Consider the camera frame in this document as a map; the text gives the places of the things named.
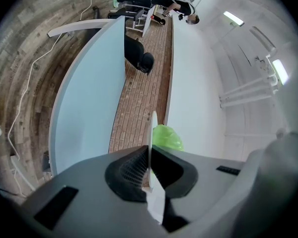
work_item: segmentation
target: white cable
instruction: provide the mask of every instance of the white cable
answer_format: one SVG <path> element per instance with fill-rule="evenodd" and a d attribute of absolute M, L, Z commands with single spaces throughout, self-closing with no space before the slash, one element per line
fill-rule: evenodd
<path fill-rule="evenodd" d="M 90 6 L 88 8 L 86 8 L 81 14 L 80 14 L 80 21 L 81 21 L 81 17 L 83 15 L 84 12 L 86 12 L 90 7 L 91 7 L 91 3 L 92 3 L 92 0 L 90 0 Z"/>
<path fill-rule="evenodd" d="M 27 82 L 27 84 L 26 84 L 26 88 L 25 88 L 23 94 L 21 95 L 21 99 L 20 99 L 20 102 L 19 102 L 19 107 L 18 107 L 17 115 L 16 115 L 16 117 L 15 117 L 15 119 L 14 119 L 12 125 L 11 125 L 11 128 L 10 128 L 9 132 L 8 132 L 8 141 L 9 141 L 11 147 L 13 148 L 13 150 L 14 150 L 16 156 L 18 157 L 18 160 L 20 160 L 20 155 L 19 155 L 18 151 L 16 150 L 16 148 L 14 147 L 13 143 L 11 142 L 10 134 L 11 134 L 11 131 L 12 131 L 12 129 L 13 129 L 13 126 L 14 126 L 14 124 L 15 124 L 17 118 L 18 118 L 19 115 L 20 115 L 21 104 L 22 104 L 23 97 L 24 97 L 24 95 L 26 94 L 26 92 L 27 92 L 28 89 L 29 89 L 29 83 L 30 83 L 30 77 L 31 77 L 31 73 L 32 73 L 33 65 L 34 65 L 34 63 L 37 62 L 39 59 L 41 59 L 42 57 L 46 56 L 49 52 L 51 52 L 52 49 L 54 48 L 56 42 L 53 44 L 52 48 L 51 48 L 48 52 L 46 52 L 44 55 L 40 56 L 37 60 L 35 60 L 35 61 L 32 63 L 32 65 L 31 65 L 31 69 L 30 69 L 30 73 L 29 73 L 28 82 Z M 19 187 L 20 194 L 21 194 L 23 197 L 26 197 L 26 196 L 22 193 L 21 186 L 20 186 L 19 182 L 17 181 L 17 179 L 16 179 L 16 177 L 15 177 L 16 172 L 17 172 L 17 171 L 16 171 L 16 169 L 15 169 L 15 171 L 14 171 L 14 176 L 13 176 L 13 177 L 14 177 L 14 179 L 15 179 L 16 184 L 17 184 L 18 187 Z"/>

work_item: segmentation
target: light blue desk panel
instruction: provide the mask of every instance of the light blue desk panel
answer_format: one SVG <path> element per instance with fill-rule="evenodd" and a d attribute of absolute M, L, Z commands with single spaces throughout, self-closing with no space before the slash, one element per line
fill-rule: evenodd
<path fill-rule="evenodd" d="M 82 49 L 56 97 L 49 133 L 52 174 L 108 153 L 125 83 L 124 17 L 109 22 Z"/>

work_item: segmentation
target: green plastic bag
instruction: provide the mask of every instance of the green plastic bag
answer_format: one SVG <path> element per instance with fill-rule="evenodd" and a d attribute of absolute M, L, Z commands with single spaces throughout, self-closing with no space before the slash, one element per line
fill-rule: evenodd
<path fill-rule="evenodd" d="M 156 146 L 165 146 L 178 151 L 184 151 L 181 138 L 175 133 L 173 128 L 165 125 L 158 125 L 153 128 L 152 144 Z"/>

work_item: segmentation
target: black panel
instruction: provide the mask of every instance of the black panel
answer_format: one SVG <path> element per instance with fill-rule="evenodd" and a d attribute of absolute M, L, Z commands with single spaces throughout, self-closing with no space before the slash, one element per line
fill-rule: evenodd
<path fill-rule="evenodd" d="M 34 219 L 52 230 L 77 193 L 78 189 L 64 187 L 34 216 Z"/>
<path fill-rule="evenodd" d="M 148 146 L 143 146 L 109 164 L 105 171 L 105 180 L 121 199 L 146 202 L 146 193 L 141 188 L 147 169 Z"/>
<path fill-rule="evenodd" d="M 198 171 L 192 164 L 154 145 L 151 168 L 170 199 L 186 196 L 198 180 Z"/>
<path fill-rule="evenodd" d="M 233 169 L 233 168 L 229 168 L 229 167 L 225 167 L 225 166 L 219 166 L 217 168 L 218 171 L 222 171 L 224 173 L 228 173 L 234 176 L 237 176 L 240 172 L 240 169 Z"/>

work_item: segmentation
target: fluorescent light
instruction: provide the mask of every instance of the fluorescent light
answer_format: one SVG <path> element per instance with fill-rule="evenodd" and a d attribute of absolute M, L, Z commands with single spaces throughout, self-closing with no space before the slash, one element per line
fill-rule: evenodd
<path fill-rule="evenodd" d="M 238 17 L 236 17 L 235 15 L 233 15 L 232 13 L 226 11 L 223 13 L 226 17 L 230 18 L 231 20 L 233 20 L 237 25 L 241 26 L 244 24 L 243 20 L 239 19 Z"/>
<path fill-rule="evenodd" d="M 287 74 L 282 62 L 279 59 L 275 60 L 275 61 L 273 61 L 273 66 L 277 71 L 280 81 L 284 85 L 287 82 L 287 80 L 289 79 L 289 77 L 288 77 L 288 74 Z"/>

